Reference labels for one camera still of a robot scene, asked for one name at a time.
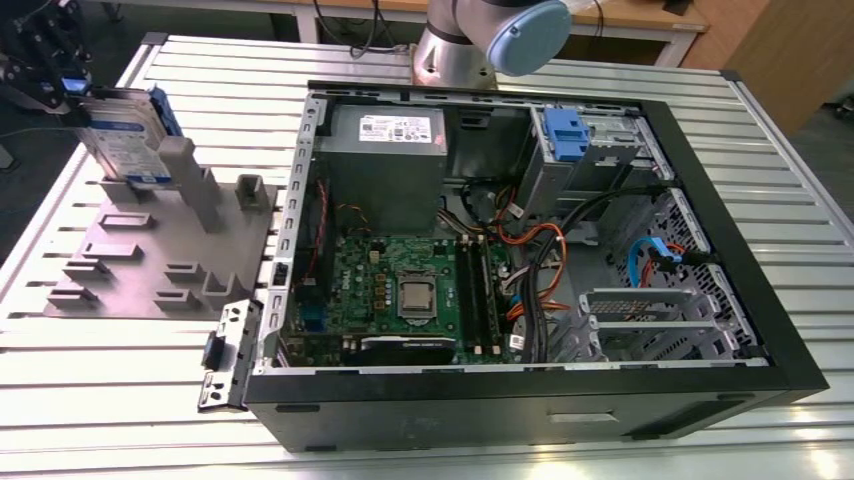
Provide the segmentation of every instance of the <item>ram slot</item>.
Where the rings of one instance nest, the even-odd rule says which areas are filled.
[[[495,281],[492,276],[492,254],[490,253],[490,244],[486,240],[480,242],[480,264],[483,265],[483,276],[486,281],[483,283],[483,290],[486,292],[486,320],[488,323],[490,335],[486,338],[491,345],[491,353],[500,355],[500,327],[498,325],[498,306],[495,305]]]
[[[490,283],[490,279],[487,277],[487,270],[483,264],[483,249],[480,243],[472,243],[468,247],[470,253],[470,265],[471,265],[471,273],[472,273],[472,289],[474,289],[474,300],[475,300],[475,318],[478,320],[476,329],[478,329],[478,345],[480,346],[480,351],[483,353],[491,352],[492,350],[492,329],[490,325],[490,308],[488,308],[488,298],[487,298],[487,284]]]
[[[466,351],[474,351],[478,341],[476,313],[474,304],[474,283],[471,280],[471,263],[468,258],[468,241],[458,240],[454,249],[456,263],[456,298],[459,302],[459,318],[463,329],[463,346]]]

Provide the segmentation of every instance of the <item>power supply label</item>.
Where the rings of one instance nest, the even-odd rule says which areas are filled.
[[[145,127],[132,122],[92,121],[95,143],[116,173],[128,181],[147,184],[169,183],[169,171],[145,140]]]
[[[365,115],[359,120],[359,141],[431,143],[430,117]]]

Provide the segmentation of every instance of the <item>slotted table surface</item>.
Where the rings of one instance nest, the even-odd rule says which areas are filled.
[[[408,57],[353,62],[333,46],[172,36],[140,47],[120,85],[156,83],[168,92],[199,163],[220,181],[257,173],[283,188],[309,78],[407,83]],[[104,199],[99,167],[79,148],[0,271],[0,472],[159,480],[854,477],[852,228],[750,93],[716,72],[583,62],[499,80],[504,90],[670,104],[831,389],[674,441],[291,454],[251,414],[196,413],[212,322],[40,315]],[[268,275],[265,262],[259,282]]]

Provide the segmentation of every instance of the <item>cpu socket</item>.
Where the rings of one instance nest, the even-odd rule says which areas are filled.
[[[435,277],[397,275],[397,316],[421,320],[436,317]]]

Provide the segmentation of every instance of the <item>motherboard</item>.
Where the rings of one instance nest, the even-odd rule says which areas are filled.
[[[356,357],[373,351],[387,363],[409,349],[442,351],[451,364],[503,363],[506,308],[492,272],[507,261],[483,239],[339,238],[331,299],[300,306],[304,332],[288,337],[291,362],[363,363]]]

